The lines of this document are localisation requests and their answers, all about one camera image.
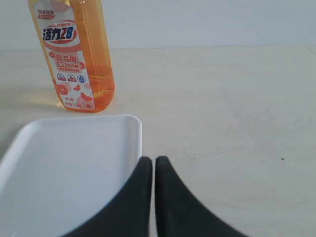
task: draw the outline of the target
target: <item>plastic tray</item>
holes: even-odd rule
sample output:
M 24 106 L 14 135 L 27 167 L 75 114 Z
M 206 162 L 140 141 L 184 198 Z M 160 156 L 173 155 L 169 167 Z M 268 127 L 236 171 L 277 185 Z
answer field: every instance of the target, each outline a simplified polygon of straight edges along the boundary
M 0 163 L 0 236 L 67 233 L 115 196 L 140 156 L 141 122 L 134 116 L 26 125 Z

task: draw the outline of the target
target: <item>white label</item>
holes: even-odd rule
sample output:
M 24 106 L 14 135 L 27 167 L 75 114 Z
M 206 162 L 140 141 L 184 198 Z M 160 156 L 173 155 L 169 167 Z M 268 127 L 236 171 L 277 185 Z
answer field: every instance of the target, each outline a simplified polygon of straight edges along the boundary
M 57 0 L 40 0 L 34 10 L 64 105 L 68 108 L 94 110 L 93 91 L 73 9 Z

